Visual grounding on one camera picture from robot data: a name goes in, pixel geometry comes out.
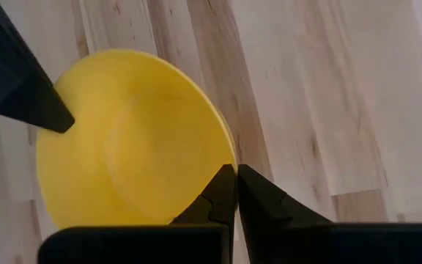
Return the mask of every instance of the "wood grain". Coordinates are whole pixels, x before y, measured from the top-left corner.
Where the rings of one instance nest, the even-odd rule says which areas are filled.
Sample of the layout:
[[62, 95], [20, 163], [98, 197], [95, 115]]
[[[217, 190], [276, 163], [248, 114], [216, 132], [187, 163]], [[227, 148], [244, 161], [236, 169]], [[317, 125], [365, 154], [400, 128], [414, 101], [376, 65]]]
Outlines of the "wood grain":
[[338, 220], [342, 222], [388, 221], [380, 190], [335, 195], [333, 204]]
[[398, 212], [422, 211], [422, 34], [411, 1], [340, 1]]
[[402, 223], [422, 223], [422, 212], [399, 213], [398, 218]]
[[0, 137], [10, 199], [25, 202], [34, 198], [27, 126], [17, 120], [0, 117]]
[[13, 263], [15, 258], [23, 263], [36, 263], [41, 237], [37, 219], [33, 217], [32, 201], [21, 202], [18, 199], [20, 194], [15, 197], [14, 191], [11, 191], [14, 186], [8, 181], [4, 163], [7, 153], [4, 152], [2, 142], [0, 136], [0, 263]]
[[240, 163], [272, 178], [255, 98], [227, 0], [188, 1], [208, 95], [232, 132]]
[[329, 219], [335, 213], [284, 1], [233, 1], [274, 181]]
[[377, 140], [334, 14], [316, 0], [285, 3], [330, 193], [383, 187]]
[[71, 0], [71, 9], [73, 11], [74, 35], [76, 46], [78, 47], [79, 58], [89, 55], [89, 45], [87, 44], [86, 30], [84, 29], [84, 20], [81, 4], [78, 0]]
[[207, 92], [187, 2], [149, 0], [148, 7], [158, 56]]
[[89, 52], [134, 48], [157, 54], [146, 0], [81, 2]]

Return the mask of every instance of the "yellow plastic disc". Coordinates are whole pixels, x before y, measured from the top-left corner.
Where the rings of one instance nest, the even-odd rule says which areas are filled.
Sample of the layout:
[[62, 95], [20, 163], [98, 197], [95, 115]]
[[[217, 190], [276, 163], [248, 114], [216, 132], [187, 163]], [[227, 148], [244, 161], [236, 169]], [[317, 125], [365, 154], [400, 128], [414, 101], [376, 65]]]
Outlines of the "yellow plastic disc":
[[183, 73], [149, 54], [103, 51], [55, 89], [75, 118], [40, 129], [37, 174], [60, 227], [167, 224], [234, 164], [226, 124]]

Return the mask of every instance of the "wooden floor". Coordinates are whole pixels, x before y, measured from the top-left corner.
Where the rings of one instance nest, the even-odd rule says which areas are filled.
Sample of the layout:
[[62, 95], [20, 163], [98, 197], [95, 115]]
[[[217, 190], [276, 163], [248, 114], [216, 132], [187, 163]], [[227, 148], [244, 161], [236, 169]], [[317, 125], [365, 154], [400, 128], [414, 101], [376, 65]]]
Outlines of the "wooden floor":
[[[422, 0], [0, 2], [53, 80], [103, 49], [157, 54], [218, 106], [240, 162], [303, 204], [422, 221]], [[34, 263], [55, 229], [34, 130], [0, 117], [0, 263]]]

